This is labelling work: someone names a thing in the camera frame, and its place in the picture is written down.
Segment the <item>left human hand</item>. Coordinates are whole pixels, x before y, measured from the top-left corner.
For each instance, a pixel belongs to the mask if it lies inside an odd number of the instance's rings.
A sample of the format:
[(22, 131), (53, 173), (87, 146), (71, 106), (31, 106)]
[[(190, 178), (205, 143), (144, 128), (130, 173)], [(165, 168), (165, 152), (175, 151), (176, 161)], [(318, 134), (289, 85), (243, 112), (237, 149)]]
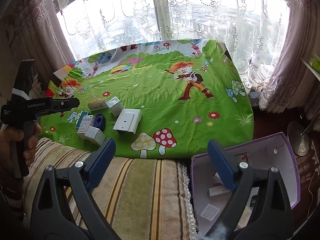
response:
[[(23, 152), (25, 163), (30, 166), (35, 161), (36, 146), (38, 143), (37, 135), (42, 132), (42, 128), (39, 124), (36, 124), (33, 135), (28, 139), (27, 145)], [(11, 158), (11, 142), (22, 141), (24, 133), (20, 129), (7, 126), (6, 129), (1, 131), (1, 168), (12, 171), (13, 162)]]

